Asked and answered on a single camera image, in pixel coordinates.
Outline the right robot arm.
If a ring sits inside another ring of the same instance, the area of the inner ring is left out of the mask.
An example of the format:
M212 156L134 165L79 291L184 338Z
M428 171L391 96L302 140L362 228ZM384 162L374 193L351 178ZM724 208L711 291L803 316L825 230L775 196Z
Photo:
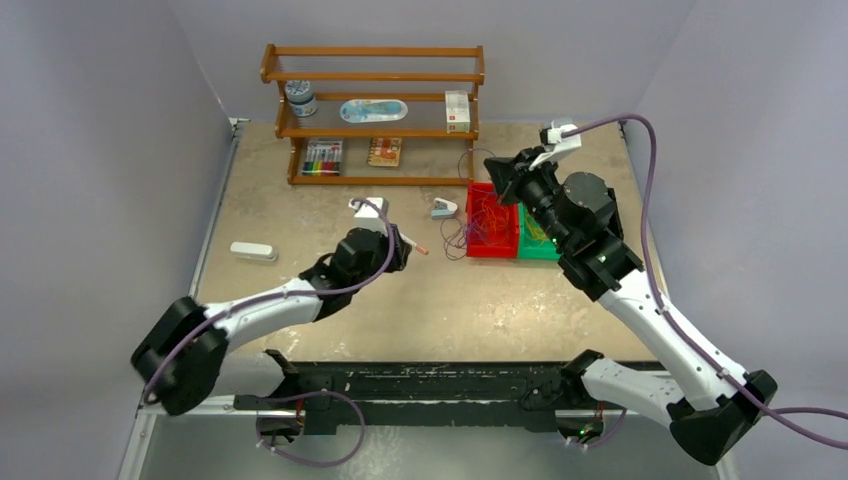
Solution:
M634 411L668 428L696 461L717 464L758 422L754 400L769 403L775 379L722 355L652 286L650 269L614 225L618 206L603 179L576 172L558 181L554 164L533 166L535 153L485 160L500 204L524 207L554 244L565 278L626 325L670 375L663 380L587 350L564 368L564 399L576 407L596 400Z

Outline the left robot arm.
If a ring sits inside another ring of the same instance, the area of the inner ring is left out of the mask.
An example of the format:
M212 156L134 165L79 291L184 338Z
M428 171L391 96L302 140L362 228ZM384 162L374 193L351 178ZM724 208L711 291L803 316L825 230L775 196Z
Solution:
M172 416L194 409L212 394L232 351L346 308L379 276L404 270L413 249L396 227L388 234L354 228L334 252L280 287L215 304L175 300L130 359L145 383L143 403L159 404Z

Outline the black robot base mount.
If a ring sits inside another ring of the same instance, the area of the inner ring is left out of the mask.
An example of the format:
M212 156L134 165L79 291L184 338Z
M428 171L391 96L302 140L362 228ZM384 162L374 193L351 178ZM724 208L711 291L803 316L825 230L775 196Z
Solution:
M237 410L300 412L308 435L340 426L518 427L578 432L619 412L582 392L563 361L296 362L269 394L238 395Z

